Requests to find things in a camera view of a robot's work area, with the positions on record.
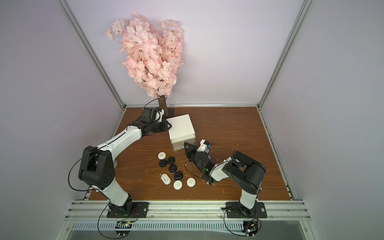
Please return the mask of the white three-drawer cabinet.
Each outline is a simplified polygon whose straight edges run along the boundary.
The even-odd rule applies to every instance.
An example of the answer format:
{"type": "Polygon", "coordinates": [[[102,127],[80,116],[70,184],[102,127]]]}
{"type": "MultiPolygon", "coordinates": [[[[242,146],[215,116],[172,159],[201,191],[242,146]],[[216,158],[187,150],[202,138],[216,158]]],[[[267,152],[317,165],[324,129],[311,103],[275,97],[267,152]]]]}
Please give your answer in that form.
{"type": "Polygon", "coordinates": [[[196,145],[196,133],[189,114],[169,118],[167,121],[172,125],[168,133],[175,152],[184,148],[184,142],[196,145]]]}

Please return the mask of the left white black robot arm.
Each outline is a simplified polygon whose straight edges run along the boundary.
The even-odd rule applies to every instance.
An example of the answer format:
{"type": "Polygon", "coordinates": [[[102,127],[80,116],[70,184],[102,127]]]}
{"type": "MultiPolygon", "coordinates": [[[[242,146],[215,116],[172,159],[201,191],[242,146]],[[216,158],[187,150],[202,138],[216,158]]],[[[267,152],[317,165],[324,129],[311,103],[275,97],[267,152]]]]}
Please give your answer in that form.
{"type": "Polygon", "coordinates": [[[115,159],[142,137],[167,132],[171,127],[162,108],[143,108],[141,116],[115,137],[96,147],[84,149],[78,178],[100,191],[109,200],[111,210],[121,215],[129,214],[133,208],[132,197],[116,180],[115,159]]]}

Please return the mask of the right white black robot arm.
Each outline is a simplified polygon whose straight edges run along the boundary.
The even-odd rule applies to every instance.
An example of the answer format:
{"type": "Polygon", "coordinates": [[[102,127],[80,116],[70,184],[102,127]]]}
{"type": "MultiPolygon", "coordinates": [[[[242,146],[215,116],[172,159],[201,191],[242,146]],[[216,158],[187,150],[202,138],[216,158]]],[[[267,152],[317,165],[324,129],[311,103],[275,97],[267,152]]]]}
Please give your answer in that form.
{"type": "Polygon", "coordinates": [[[199,146],[183,143],[186,157],[201,173],[201,178],[209,185],[230,178],[242,190],[239,200],[240,208],[252,210],[262,189],[261,185],[267,168],[247,155],[234,151],[221,163],[214,164],[209,156],[211,145],[202,140],[199,146]]]}

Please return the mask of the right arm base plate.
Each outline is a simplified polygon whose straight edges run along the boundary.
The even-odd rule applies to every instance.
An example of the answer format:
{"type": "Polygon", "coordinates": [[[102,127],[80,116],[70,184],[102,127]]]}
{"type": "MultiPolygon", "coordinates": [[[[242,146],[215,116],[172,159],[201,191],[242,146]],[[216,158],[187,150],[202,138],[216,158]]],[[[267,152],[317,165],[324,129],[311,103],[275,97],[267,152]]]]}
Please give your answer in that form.
{"type": "Polygon", "coordinates": [[[225,207],[221,210],[226,212],[226,217],[229,219],[267,218],[266,207],[262,202],[256,202],[251,209],[246,208],[240,202],[226,202],[225,207]]]}

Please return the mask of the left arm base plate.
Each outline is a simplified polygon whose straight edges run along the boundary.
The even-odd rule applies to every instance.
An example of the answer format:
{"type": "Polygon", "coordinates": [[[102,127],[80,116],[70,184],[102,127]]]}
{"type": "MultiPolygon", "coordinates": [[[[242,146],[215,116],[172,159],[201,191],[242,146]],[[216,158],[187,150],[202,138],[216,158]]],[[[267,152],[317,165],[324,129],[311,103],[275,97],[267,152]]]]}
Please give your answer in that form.
{"type": "Polygon", "coordinates": [[[108,204],[107,218],[139,218],[147,217],[149,210],[148,202],[127,202],[123,206],[108,204]]]}

